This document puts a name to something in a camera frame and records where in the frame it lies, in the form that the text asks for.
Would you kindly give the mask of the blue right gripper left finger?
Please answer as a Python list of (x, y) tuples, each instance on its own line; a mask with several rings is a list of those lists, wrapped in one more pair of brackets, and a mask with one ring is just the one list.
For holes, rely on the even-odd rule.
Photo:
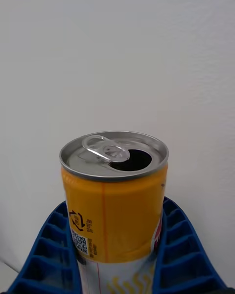
[(8, 294), (80, 294), (80, 274), (65, 202), (42, 226)]

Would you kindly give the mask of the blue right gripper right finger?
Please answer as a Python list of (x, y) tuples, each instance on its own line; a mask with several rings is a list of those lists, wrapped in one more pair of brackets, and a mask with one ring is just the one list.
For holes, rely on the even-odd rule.
[(163, 203), (163, 227), (154, 271), (154, 294), (209, 294), (226, 289), (186, 214)]

